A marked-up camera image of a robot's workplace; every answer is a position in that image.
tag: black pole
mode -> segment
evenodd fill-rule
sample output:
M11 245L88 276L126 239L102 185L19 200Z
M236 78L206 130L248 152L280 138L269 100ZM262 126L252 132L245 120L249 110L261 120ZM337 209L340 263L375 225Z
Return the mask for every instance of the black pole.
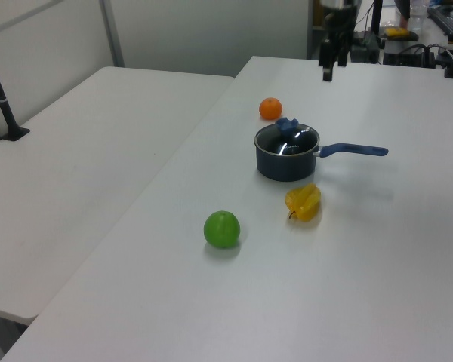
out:
M374 0L372 8L371 31L379 35L379 23L381 22L381 11L383 10L383 0Z
M15 121L14 114L8 104L7 97L3 91L2 84L0 83L0 109L2 110L3 117L5 122L7 122L8 133L5 134L2 139L9 141L16 141L25 136L30 130L26 128L21 128Z

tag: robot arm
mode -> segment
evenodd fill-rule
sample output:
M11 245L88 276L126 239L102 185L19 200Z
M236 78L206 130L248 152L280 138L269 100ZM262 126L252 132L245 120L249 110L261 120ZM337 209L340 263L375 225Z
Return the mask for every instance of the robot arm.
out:
M332 81L335 62L339 66L347 64L361 0L321 0L320 3L325 11L328 38L321 44L319 65L324 69L324 81Z

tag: toy fruit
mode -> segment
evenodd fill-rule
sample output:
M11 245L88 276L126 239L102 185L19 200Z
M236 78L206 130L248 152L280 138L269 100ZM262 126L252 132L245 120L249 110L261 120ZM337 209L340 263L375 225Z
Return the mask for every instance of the toy fruit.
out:
M320 190L315 183L287 192L285 204L291 211L288 218L297 217L301 221L310 221L319 212Z
M234 247L240 236L240 223L231 212L217 211L206 219L203 235L214 247Z
M280 118L282 114L282 104L276 98L265 98L260 103L258 111L263 119L272 121L273 119Z

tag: white wall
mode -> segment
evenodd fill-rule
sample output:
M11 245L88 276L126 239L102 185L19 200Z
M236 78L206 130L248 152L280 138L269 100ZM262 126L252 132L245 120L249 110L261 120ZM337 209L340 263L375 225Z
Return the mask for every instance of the white wall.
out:
M0 80L18 124L111 65L98 0L64 0L0 31Z
M0 27L57 0L0 0Z
M253 55L305 59L312 0L110 0L125 66L236 76Z

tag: table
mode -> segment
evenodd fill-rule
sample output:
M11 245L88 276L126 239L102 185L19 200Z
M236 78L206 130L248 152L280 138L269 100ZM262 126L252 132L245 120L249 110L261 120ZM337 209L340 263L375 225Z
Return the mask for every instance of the table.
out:
M439 81L446 96L429 92ZM337 154L278 183L255 168L265 97ZM288 220L315 181L322 214ZM229 210L241 246L203 222ZM254 57L4 362L453 360L453 80L432 69Z
M0 317L44 309L231 81L104 68L0 142Z

